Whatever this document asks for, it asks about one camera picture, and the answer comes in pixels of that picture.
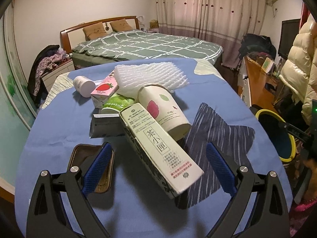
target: red strawberry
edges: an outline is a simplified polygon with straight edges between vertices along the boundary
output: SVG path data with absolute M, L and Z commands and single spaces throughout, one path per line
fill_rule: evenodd
M 97 91 L 105 91 L 105 90 L 108 90 L 108 89 L 111 89 L 111 88 L 113 88 L 112 84 L 111 83 L 106 83 L 106 84 L 102 84 L 99 87 L 97 87 L 96 90 Z
M 159 107 L 157 104 L 155 104 L 155 102 L 153 100 L 151 100 L 149 102 L 149 104 L 147 105 L 146 110 L 150 113 L 150 115 L 152 115 L 152 117 L 155 119 L 156 117 L 158 117 L 159 115 Z

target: wooden headboard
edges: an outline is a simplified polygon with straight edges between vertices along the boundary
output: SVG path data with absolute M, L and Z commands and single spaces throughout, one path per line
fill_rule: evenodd
M 112 28 L 110 24 L 108 25 L 108 22 L 115 21 L 115 20 L 122 20 L 122 19 L 126 19 L 126 21 L 131 25 L 132 28 L 140 29 L 136 16 L 116 17 L 116 18 L 110 18 L 110 19 L 95 20 L 88 23 L 82 23 L 77 26 L 61 31 L 62 48 L 69 54 L 72 52 L 72 48 L 86 41 L 85 34 L 82 30 L 83 27 L 87 27 L 87 26 L 102 22 L 105 28 L 108 28 L 108 30 L 106 29 L 107 33 L 111 33 Z

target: blue gripper pad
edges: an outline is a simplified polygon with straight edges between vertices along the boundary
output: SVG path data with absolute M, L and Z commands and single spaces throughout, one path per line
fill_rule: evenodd
M 106 170 L 112 156 L 112 147 L 107 143 L 100 151 L 94 162 L 89 167 L 84 176 L 83 188 L 81 192 L 87 197 L 93 193 L 98 185 L 100 178 Z
M 235 176 L 211 142 L 206 146 L 206 156 L 218 180 L 220 181 L 223 191 L 229 193 L 231 197 L 233 197 L 237 192 Z

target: silver bolt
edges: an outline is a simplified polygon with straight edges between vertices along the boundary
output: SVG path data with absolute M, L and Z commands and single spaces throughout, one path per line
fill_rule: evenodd
M 71 169 L 70 169 L 70 171 L 72 172 L 72 173 L 75 173 L 75 172 L 77 172 L 79 170 L 79 167 L 78 166 L 73 166 Z
M 240 166 L 240 171 L 246 173 L 249 169 L 246 166 Z
M 41 176 L 47 176 L 48 172 L 46 170 L 41 172 Z
M 272 177 L 276 177 L 276 176 L 277 176 L 277 174 L 276 174 L 276 172 L 271 171 L 271 172 L 270 172 L 270 176 L 272 176 Z

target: television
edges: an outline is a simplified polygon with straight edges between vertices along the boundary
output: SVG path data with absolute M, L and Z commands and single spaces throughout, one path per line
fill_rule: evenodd
M 293 46 L 297 34 L 299 33 L 300 20 L 301 19 L 282 21 L 282 31 L 278 55 L 285 60 L 287 60 L 288 53 Z

